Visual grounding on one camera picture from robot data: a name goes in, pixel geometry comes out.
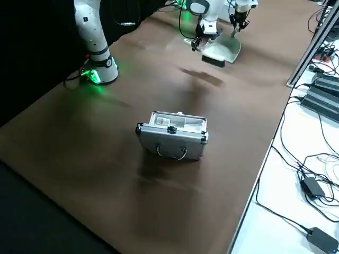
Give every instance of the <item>brown work surface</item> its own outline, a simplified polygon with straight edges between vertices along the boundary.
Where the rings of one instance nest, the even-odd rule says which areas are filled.
[[[239,34],[239,58],[225,68],[183,43],[168,24],[177,14],[158,13],[111,47],[120,67],[114,84],[57,86],[0,130],[0,158],[124,254],[223,253],[316,8],[260,1]],[[207,117],[210,139],[199,162],[143,152],[134,131],[153,110]]]

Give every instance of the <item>black power supply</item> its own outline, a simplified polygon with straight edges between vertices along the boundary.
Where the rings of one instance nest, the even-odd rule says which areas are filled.
[[[310,231],[306,236],[307,241],[318,247],[326,254],[337,253],[339,243],[336,239],[319,228],[311,228],[309,230]]]
[[[314,177],[306,177],[301,181],[300,184],[302,190],[311,200],[325,196],[323,189],[320,187],[319,183]]]

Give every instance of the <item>silver briefcase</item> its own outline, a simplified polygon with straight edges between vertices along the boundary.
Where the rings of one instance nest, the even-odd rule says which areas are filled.
[[[207,119],[153,111],[149,123],[138,123],[136,134],[151,153],[176,160],[199,160],[208,142]]]

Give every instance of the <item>case latch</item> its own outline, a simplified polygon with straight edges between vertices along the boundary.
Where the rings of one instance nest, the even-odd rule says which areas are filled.
[[[167,127],[167,132],[169,134],[176,134],[176,127],[174,127],[174,126]]]

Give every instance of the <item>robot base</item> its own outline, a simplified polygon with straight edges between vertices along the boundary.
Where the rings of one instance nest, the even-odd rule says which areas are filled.
[[[118,78],[119,72],[114,60],[110,67],[95,66],[88,60],[80,70],[80,74],[82,77],[87,77],[96,85],[104,85],[113,83]]]

